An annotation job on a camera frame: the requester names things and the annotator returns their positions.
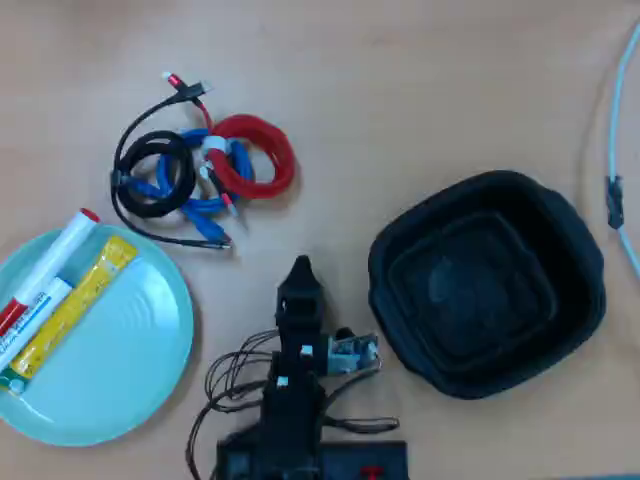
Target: black cable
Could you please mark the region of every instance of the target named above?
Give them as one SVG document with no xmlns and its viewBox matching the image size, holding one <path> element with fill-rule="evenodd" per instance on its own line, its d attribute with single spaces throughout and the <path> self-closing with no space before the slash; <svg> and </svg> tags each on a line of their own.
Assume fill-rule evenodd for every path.
<svg viewBox="0 0 640 480">
<path fill-rule="evenodd" d="M 258 347 L 264 345 L 269 340 L 278 336 L 277 330 L 268 330 L 251 335 L 247 338 L 239 350 L 229 352 L 217 358 L 207 370 L 204 381 L 204 391 L 208 402 L 196 417 L 185 450 L 185 458 L 187 466 L 195 480 L 201 480 L 200 474 L 195 464 L 194 450 L 195 442 L 200 431 L 202 423 L 209 412 L 216 411 L 221 413 L 235 413 L 249 408 L 255 408 L 262 404 L 262 399 L 244 400 L 247 395 L 264 389 L 267 380 L 251 381 L 243 384 L 237 384 L 238 377 L 243 369 L 249 365 L 270 364 L 273 358 L 273 352 L 258 350 Z M 229 362 L 227 368 L 218 375 L 222 366 Z M 374 368 L 360 372 L 358 375 L 350 378 L 345 383 L 336 388 L 323 403 L 322 409 L 318 415 L 316 429 L 318 438 L 324 426 L 342 429 L 351 433 L 360 435 L 374 435 L 378 433 L 389 432 L 399 427 L 400 423 L 394 417 L 378 417 L 378 418 L 334 418 L 327 415 L 329 407 L 347 390 L 356 384 L 373 377 L 380 371 L 380 363 Z M 222 392 L 215 394 L 217 388 L 224 382 Z M 225 404 L 222 401 L 228 400 L 231 403 Z M 211 478 L 216 478 L 217 472 L 214 470 Z"/>
<path fill-rule="evenodd" d="M 207 370 L 204 381 L 204 391 L 208 402 L 200 413 L 198 413 L 198 416 L 194 421 L 185 450 L 187 466 L 195 480 L 201 480 L 200 473 L 198 472 L 195 464 L 195 442 L 205 417 L 212 410 L 222 413 L 234 413 L 260 406 L 262 400 L 259 399 L 248 400 L 240 404 L 223 404 L 221 402 L 223 400 L 237 402 L 238 400 L 246 398 L 250 393 L 262 390 L 266 386 L 267 380 L 252 381 L 239 385 L 236 382 L 242 370 L 246 366 L 271 363 L 272 353 L 257 350 L 257 348 L 272 338 L 275 338 L 277 335 L 277 330 L 268 330 L 251 335 L 243 342 L 239 350 L 227 353 L 217 358 Z M 230 364 L 226 370 L 224 370 L 220 375 L 217 375 L 222 365 L 229 361 Z M 216 395 L 216 389 L 223 381 L 225 383 L 225 388 L 222 392 Z"/>
<path fill-rule="evenodd" d="M 127 227 L 151 240 L 190 247 L 226 249 L 229 248 L 229 244 L 225 242 L 178 239 L 147 232 L 136 226 L 124 215 L 118 202 L 119 200 L 128 211 L 140 218 L 156 218 L 180 208 L 191 197 L 196 184 L 193 155 L 191 149 L 180 135 L 166 130 L 151 132 L 133 142 L 124 155 L 122 152 L 129 136 L 144 120 L 170 105 L 195 102 L 204 93 L 204 87 L 200 83 L 188 86 L 148 108 L 131 122 L 131 125 L 126 128 L 122 137 L 120 137 L 114 153 L 113 171 L 111 172 L 111 204 L 118 218 Z M 174 188 L 165 198 L 154 199 L 150 202 L 138 200 L 131 194 L 127 181 L 132 177 L 132 170 L 142 159 L 155 154 L 168 155 L 172 160 L 178 162 L 178 175 L 172 182 Z"/>
<path fill-rule="evenodd" d="M 333 418 L 326 415 L 323 425 L 358 435 L 377 435 L 397 429 L 400 427 L 400 420 L 396 417 Z"/>
</svg>

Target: black bracket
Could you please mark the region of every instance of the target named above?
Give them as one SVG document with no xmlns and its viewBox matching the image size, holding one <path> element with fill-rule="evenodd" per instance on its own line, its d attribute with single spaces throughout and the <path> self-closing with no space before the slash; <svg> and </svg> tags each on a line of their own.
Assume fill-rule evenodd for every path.
<svg viewBox="0 0 640 480">
<path fill-rule="evenodd" d="M 615 180 L 606 178 L 607 182 L 607 210 L 609 211 L 609 226 L 618 230 L 624 225 L 624 209 L 622 208 L 622 177 L 616 175 Z"/>
</svg>

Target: white marker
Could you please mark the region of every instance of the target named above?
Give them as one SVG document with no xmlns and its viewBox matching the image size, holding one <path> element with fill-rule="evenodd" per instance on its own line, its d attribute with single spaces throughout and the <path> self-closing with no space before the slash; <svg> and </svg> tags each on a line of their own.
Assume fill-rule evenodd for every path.
<svg viewBox="0 0 640 480">
<path fill-rule="evenodd" d="M 49 285 L 36 296 L 36 300 L 9 331 L 0 339 L 0 372 L 4 370 L 20 350 L 38 332 L 58 305 L 71 292 L 71 285 L 55 277 Z"/>
<path fill-rule="evenodd" d="M 29 308 L 36 296 L 53 280 L 73 252 L 84 243 L 100 218 L 91 210 L 81 209 L 40 257 L 29 276 L 18 287 L 9 304 L 0 312 L 0 336 L 11 328 Z"/>
</svg>

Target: black collapsible bowl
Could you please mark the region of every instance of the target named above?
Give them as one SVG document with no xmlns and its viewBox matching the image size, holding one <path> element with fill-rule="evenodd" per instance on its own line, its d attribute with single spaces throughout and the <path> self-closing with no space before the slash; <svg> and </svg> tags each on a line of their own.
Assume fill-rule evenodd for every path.
<svg viewBox="0 0 640 480">
<path fill-rule="evenodd" d="M 584 342 L 605 312 L 603 259 L 575 209 L 515 172 L 469 178 L 404 213 L 369 254 L 369 303 L 407 368 L 481 398 Z"/>
</svg>

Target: yellow tube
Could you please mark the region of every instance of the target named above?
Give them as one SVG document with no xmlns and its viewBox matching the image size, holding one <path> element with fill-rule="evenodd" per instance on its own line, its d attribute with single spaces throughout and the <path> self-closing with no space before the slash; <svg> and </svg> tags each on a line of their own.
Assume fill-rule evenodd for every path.
<svg viewBox="0 0 640 480">
<path fill-rule="evenodd" d="M 33 378 L 45 360 L 97 300 L 103 290 L 116 275 L 135 258 L 138 251 L 122 238 L 112 236 L 100 252 L 95 265 L 85 274 L 78 286 L 40 328 L 27 346 L 13 359 L 10 366 L 0 373 L 0 383 L 4 378 L 24 380 L 23 387 Z M 12 382 L 20 387 L 20 382 Z M 24 388 L 10 388 L 21 393 Z"/>
</svg>

